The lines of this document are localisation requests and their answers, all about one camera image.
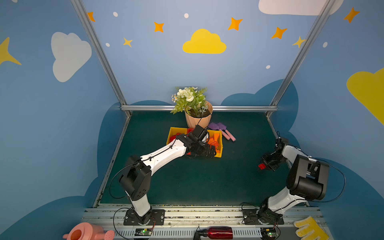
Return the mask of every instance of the white cloud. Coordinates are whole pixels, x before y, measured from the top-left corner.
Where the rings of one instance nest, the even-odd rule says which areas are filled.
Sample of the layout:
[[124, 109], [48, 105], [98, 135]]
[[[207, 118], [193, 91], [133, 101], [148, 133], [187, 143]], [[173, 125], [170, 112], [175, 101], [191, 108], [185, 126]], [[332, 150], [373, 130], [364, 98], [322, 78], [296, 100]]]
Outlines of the white cloud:
[[56, 58], [53, 74], [62, 83], [68, 81], [92, 55], [91, 45], [74, 33], [54, 33], [51, 47]]
[[[317, 16], [323, 8], [326, 0], [260, 0], [259, 9], [266, 14], [289, 14]], [[343, 0], [336, 0], [331, 14], [336, 12]]]

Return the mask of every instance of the soil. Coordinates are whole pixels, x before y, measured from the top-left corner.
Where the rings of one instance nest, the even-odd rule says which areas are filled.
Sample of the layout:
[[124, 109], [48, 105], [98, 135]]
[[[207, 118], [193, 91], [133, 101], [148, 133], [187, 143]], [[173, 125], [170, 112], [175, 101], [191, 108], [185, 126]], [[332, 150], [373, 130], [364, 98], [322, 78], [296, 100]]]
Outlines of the soil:
[[[200, 118], [196, 116], [195, 111], [193, 109], [189, 110], [189, 112], [191, 117]], [[209, 112], [209, 110], [205, 111], [205, 113], [203, 114], [203, 118], [208, 117], [210, 114], [211, 113]]]

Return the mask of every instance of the green mat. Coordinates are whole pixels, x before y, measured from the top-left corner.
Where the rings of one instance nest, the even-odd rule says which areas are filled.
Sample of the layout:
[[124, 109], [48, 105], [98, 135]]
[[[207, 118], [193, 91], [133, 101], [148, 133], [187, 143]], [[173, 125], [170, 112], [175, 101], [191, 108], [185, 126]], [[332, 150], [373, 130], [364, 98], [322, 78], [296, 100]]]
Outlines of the green mat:
[[[223, 137], [221, 158], [177, 158], [159, 169], [151, 180], [148, 200], [164, 205], [259, 204], [284, 186], [286, 164], [275, 171], [260, 170], [260, 157], [273, 152], [275, 137], [264, 113], [214, 112], [213, 122], [222, 122], [237, 139]], [[102, 204], [129, 204], [127, 198], [113, 199], [108, 187], [112, 177], [125, 166], [129, 156], [151, 153], [167, 142], [170, 127], [187, 127], [184, 113], [133, 112], [113, 165]], [[117, 178], [111, 187], [115, 197], [125, 192]]]

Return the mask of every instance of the yellow glove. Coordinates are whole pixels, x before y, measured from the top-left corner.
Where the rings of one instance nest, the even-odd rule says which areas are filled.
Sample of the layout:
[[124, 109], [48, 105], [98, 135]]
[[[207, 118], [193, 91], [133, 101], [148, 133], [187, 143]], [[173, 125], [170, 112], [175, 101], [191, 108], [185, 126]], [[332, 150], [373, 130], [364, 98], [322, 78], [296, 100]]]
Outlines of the yellow glove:
[[317, 225], [313, 217], [309, 216], [306, 219], [295, 221], [293, 223], [296, 230], [296, 235], [301, 237], [301, 240], [328, 240], [329, 236]]

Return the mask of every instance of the toy shovel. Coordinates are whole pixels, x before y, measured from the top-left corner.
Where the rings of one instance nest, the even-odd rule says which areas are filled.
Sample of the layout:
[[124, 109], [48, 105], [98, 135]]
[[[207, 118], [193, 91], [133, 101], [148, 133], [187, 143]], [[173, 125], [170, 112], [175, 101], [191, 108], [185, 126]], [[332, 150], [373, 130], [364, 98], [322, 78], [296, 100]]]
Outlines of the toy shovel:
[[230, 139], [230, 137], [229, 137], [223, 130], [221, 130], [220, 127], [219, 127], [216, 123], [211, 122], [211, 123], [208, 125], [208, 127], [209, 127], [210, 129], [212, 129], [212, 130], [220, 130], [221, 133], [223, 134], [223, 136], [224, 136], [227, 140]]
[[222, 124], [221, 122], [219, 122], [217, 125], [219, 126], [221, 131], [224, 130], [228, 134], [228, 136], [232, 139], [232, 141], [236, 141], [236, 138], [227, 130], [226, 125]]

